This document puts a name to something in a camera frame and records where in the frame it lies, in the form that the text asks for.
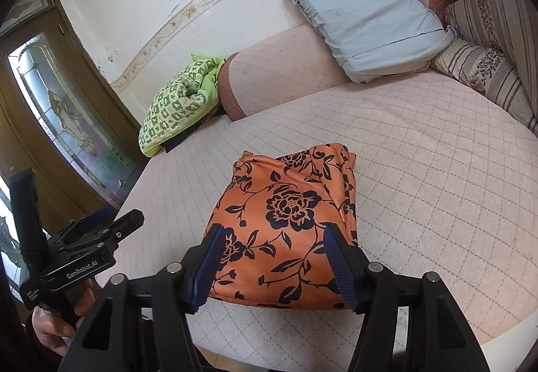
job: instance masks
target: black flower pattern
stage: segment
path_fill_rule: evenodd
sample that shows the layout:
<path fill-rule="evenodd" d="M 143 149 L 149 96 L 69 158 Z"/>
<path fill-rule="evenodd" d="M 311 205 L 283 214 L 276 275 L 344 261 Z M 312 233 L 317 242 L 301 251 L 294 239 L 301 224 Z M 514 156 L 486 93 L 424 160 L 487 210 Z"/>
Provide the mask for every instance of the black flower pattern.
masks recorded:
<path fill-rule="evenodd" d="M 346 175 L 345 173 L 342 174 L 342 179 L 344 180 L 344 195 L 345 197 L 349 198 L 349 192 L 354 190 L 355 187 L 353 187 L 353 185 L 349 183 L 348 175 Z"/>
<path fill-rule="evenodd" d="M 307 154 L 308 150 L 303 150 L 302 152 L 293 153 L 291 155 L 285 155 L 280 160 L 284 162 L 290 168 L 300 169 L 308 160 Z"/>
<path fill-rule="evenodd" d="M 265 218 L 271 228 L 281 229 L 290 225 L 293 230 L 308 230 L 314 227 L 314 208 L 321 197 L 313 190 L 300 193 L 295 190 L 287 190 L 274 194 L 267 199 L 269 210 Z"/>
<path fill-rule="evenodd" d="M 247 175 L 241 176 L 241 175 L 235 174 L 233 175 L 232 181 L 228 184 L 228 187 L 226 187 L 225 191 L 231 190 L 237 184 L 241 185 L 241 184 L 244 184 L 245 182 L 250 182 L 250 181 L 252 181 L 252 178 L 250 176 L 247 176 Z"/>
<path fill-rule="evenodd" d="M 224 255 L 221 258 L 221 267 L 226 266 L 230 261 L 237 261 L 240 259 L 246 249 L 246 246 L 237 240 L 233 228 L 226 228 L 224 230 L 224 235 L 226 248 L 224 249 Z"/>

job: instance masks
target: floral striped cushion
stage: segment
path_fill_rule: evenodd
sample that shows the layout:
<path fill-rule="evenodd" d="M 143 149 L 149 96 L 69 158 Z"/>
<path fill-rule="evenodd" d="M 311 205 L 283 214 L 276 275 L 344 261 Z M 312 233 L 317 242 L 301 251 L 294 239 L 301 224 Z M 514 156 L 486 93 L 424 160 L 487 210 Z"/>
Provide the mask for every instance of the floral striped cushion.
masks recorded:
<path fill-rule="evenodd" d="M 500 51 L 458 38 L 432 65 L 486 96 L 538 136 L 538 122 L 517 70 Z"/>
<path fill-rule="evenodd" d="M 538 114 L 538 13 L 531 1 L 458 0 L 448 6 L 445 21 L 465 40 L 501 50 Z"/>

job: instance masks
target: stained glass window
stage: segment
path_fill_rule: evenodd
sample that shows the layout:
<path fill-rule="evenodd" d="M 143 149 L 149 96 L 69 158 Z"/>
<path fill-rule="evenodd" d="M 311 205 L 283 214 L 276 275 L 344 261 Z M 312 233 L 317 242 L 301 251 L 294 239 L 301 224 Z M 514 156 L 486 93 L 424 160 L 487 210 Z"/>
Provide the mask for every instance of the stained glass window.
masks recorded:
<path fill-rule="evenodd" d="M 41 33 L 9 55 L 21 92 L 65 160 L 111 205 L 125 201 L 141 170 L 100 125 Z"/>
<path fill-rule="evenodd" d="M 11 11 L 9 11 L 9 14 L 7 14 L 4 23 L 0 26 L 0 35 L 16 26 L 25 18 L 50 5 L 50 0 L 17 0 Z"/>

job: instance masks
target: human hand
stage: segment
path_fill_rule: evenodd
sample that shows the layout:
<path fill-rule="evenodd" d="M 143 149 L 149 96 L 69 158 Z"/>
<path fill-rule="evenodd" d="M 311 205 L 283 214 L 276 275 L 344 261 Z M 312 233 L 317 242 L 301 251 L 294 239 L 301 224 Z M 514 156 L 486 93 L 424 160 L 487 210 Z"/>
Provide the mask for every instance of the human hand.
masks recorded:
<path fill-rule="evenodd" d="M 61 317 L 53 315 L 50 311 L 40 307 L 35 307 L 33 311 L 32 325 L 39 342 L 62 357 L 67 352 L 67 345 L 62 337 L 73 337 L 75 335 L 75 331 L 79 329 L 84 316 L 88 314 L 95 302 L 95 296 L 93 296 L 93 291 L 91 290 L 91 280 L 84 281 L 83 285 L 84 293 L 74 305 L 75 314 L 80 316 L 75 328 Z"/>

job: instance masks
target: door frame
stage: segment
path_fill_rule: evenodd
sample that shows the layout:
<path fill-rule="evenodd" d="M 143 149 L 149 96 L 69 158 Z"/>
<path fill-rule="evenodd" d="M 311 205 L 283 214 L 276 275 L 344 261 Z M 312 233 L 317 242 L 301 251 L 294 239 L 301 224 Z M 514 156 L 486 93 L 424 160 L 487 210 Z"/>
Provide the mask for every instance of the door frame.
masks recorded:
<path fill-rule="evenodd" d="M 6 32 L 0 39 L 1 50 L 10 54 L 21 43 L 25 43 L 40 32 L 44 32 L 55 50 L 54 58 L 77 89 L 81 101 L 90 109 L 101 127 L 121 146 L 125 154 L 140 169 L 143 169 L 147 163 L 147 158 L 142 154 L 138 145 L 139 130 L 133 128 L 130 122 L 125 119 L 114 98 L 107 94 L 103 88 L 100 88 L 101 85 L 96 81 L 93 73 L 88 70 L 81 54 L 73 47 L 73 39 L 65 32 L 66 27 L 67 25 L 56 7 L 43 8 L 31 16 L 30 21 L 21 22 L 17 27 Z"/>
<path fill-rule="evenodd" d="M 132 125 L 132 127 L 139 132 L 141 129 L 140 123 L 133 117 L 131 112 L 127 109 L 127 107 L 123 104 L 123 102 L 119 99 L 118 95 L 112 89 L 112 86 L 107 82 L 107 80 L 103 77 L 97 66 L 95 65 L 95 62 L 93 62 L 93 59 L 90 57 L 88 52 L 85 50 L 84 46 L 82 46 L 82 43 L 77 36 L 75 30 L 73 29 L 73 26 L 71 22 L 69 21 L 69 18 L 64 10 L 64 7 L 62 6 L 60 0 L 52 0 L 52 5 L 50 7 L 45 8 L 42 10 L 42 12 L 46 12 L 48 9 L 56 8 L 64 22 L 64 24 L 67 27 L 67 30 L 65 31 L 66 35 L 71 38 L 71 44 L 73 47 L 77 50 L 77 52 L 82 56 L 84 59 L 84 62 L 88 66 L 88 68 L 93 72 L 97 80 L 99 80 L 99 83 L 101 84 L 102 88 L 107 92 L 107 94 L 112 98 L 112 100 L 116 103 L 117 107 L 120 109 L 122 114 L 125 116 L 125 119 Z M 26 21 L 30 21 L 32 17 L 23 20 L 20 25 L 22 26 Z M 136 161 L 141 166 L 145 166 L 147 164 L 147 158 L 133 158 L 133 160 Z"/>

